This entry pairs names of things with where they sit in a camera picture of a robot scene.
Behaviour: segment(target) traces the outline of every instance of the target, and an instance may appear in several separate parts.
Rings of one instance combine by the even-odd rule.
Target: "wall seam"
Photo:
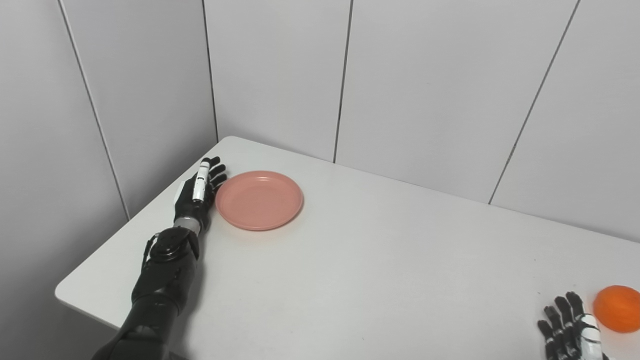
[[[67,33],[69,35],[69,40],[71,41],[71,46],[74,50],[74,55],[76,56],[76,62],[78,64],[78,68],[80,69],[80,75],[82,76],[82,80],[84,83],[84,89],[86,90],[86,94],[89,97],[89,103],[91,105],[91,110],[93,112],[93,117],[95,119],[95,123],[98,127],[98,132],[100,133],[100,139],[102,140],[102,146],[104,147],[104,151],[107,155],[107,160],[109,161],[109,167],[111,169],[111,173],[113,174],[113,180],[116,184],[116,189],[118,190],[118,196],[120,197],[120,203],[122,204],[122,209],[124,209],[125,216],[127,217],[127,221],[131,220],[131,216],[129,214],[129,210],[127,209],[127,204],[124,201],[124,196],[122,195],[122,189],[120,187],[120,182],[118,181],[118,176],[116,174],[116,169],[113,166],[113,160],[111,158],[111,153],[109,151],[109,147],[107,146],[107,141],[104,138],[104,132],[102,130],[102,124],[100,123],[100,119],[98,118],[98,113],[95,109],[95,103],[93,101],[93,96],[91,95],[91,90],[89,89],[89,83],[86,79],[86,74],[84,73],[84,67],[82,65],[82,61],[80,60],[80,54],[78,53],[76,40],[73,36],[73,32],[71,31],[71,26],[69,24],[69,19],[67,15],[67,9],[65,9],[65,5],[62,3],[62,0],[58,0],[58,6],[60,7],[60,11],[62,12],[62,17],[65,22],[65,27],[67,28]]]
[[[556,46],[556,51],[554,52],[554,55],[551,57],[551,61],[549,62],[549,65],[547,66],[547,70],[545,71],[545,75],[542,77],[542,82],[540,83],[540,86],[538,87],[538,91],[536,92],[536,95],[533,97],[533,102],[531,103],[531,106],[529,107],[529,111],[527,112],[527,115],[524,118],[524,122],[522,122],[522,126],[520,127],[520,131],[518,132],[518,136],[516,136],[516,140],[513,143],[513,146],[511,148],[511,152],[509,153],[509,156],[507,157],[507,161],[504,164],[504,167],[502,168],[502,172],[500,173],[500,177],[498,178],[498,182],[495,184],[495,188],[493,188],[493,192],[491,194],[491,197],[489,198],[489,205],[492,203],[493,201],[493,197],[495,196],[495,193],[498,190],[498,186],[500,186],[500,182],[502,181],[502,177],[504,176],[505,171],[507,170],[507,167],[509,166],[509,162],[511,161],[511,158],[513,157],[513,153],[516,151],[516,147],[518,146],[518,142],[520,141],[520,137],[522,136],[522,132],[524,131],[524,127],[527,125],[527,122],[529,121],[529,117],[531,116],[531,111],[533,110],[533,107],[536,105],[536,101],[538,100],[538,96],[540,96],[540,92],[542,91],[542,87],[545,84],[545,81],[547,80],[547,76],[549,75],[549,71],[551,70],[551,66],[553,66],[554,61],[556,60],[556,56],[560,50],[560,47],[562,46],[562,43],[564,41],[564,37],[566,36],[567,31],[569,30],[569,26],[571,25],[571,22],[573,21],[573,16],[575,15],[576,10],[578,10],[578,5],[580,5],[580,2],[582,0],[578,0],[575,3],[575,6],[573,7],[573,11],[571,12],[571,16],[569,16],[569,21],[566,23],[566,26],[564,27],[564,31],[562,33],[562,36],[560,37],[560,41],[558,42],[558,45]]]
[[[349,4],[349,22],[347,23],[347,41],[344,46],[344,63],[342,64],[342,83],[340,84],[340,103],[338,104],[338,123],[335,126],[335,145],[333,146],[333,163],[338,156],[338,137],[340,135],[340,121],[342,120],[342,97],[344,96],[344,78],[347,73],[347,57],[349,55],[349,39],[351,37],[351,17],[353,15],[353,0]]]
[[[209,83],[211,84],[211,104],[213,105],[213,125],[216,128],[216,143],[220,142],[220,132],[218,131],[218,116],[216,114],[216,97],[213,91],[213,72],[211,70],[211,52],[209,50],[209,28],[207,27],[207,10],[204,0],[202,0],[202,18],[204,19],[204,39],[207,43],[207,65],[209,66]]]

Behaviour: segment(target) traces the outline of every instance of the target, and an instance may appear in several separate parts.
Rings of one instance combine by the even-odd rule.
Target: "white wall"
[[[0,357],[88,359],[113,330],[54,298],[125,213],[56,1],[0,1]]]
[[[574,5],[355,1],[337,163],[488,202]]]
[[[220,138],[333,159],[349,0],[205,0]]]
[[[639,16],[581,2],[494,205],[640,242]]]
[[[130,215],[216,144],[201,0],[62,0]]]

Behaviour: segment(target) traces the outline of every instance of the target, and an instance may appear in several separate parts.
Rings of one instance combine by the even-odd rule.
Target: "robotic hand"
[[[609,360],[602,352],[596,318],[584,313],[582,299],[571,291],[566,297],[556,297],[555,303],[560,313],[553,306],[545,307],[551,325],[538,321],[547,360]]]
[[[204,158],[184,182],[175,203],[173,227],[155,234],[144,251],[142,271],[131,294],[132,307],[118,334],[93,360],[165,360],[173,321],[187,303],[209,210],[227,179],[220,158]]]

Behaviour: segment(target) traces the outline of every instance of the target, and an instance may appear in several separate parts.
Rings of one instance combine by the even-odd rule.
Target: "pink plate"
[[[302,208],[302,191],[273,171],[249,171],[227,180],[216,196],[216,208],[233,226],[270,230],[283,226]]]

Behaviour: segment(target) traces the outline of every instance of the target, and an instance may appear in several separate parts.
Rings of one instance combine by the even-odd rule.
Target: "orange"
[[[627,286],[608,286],[593,301],[593,314],[613,331],[634,332],[640,329],[640,293]]]

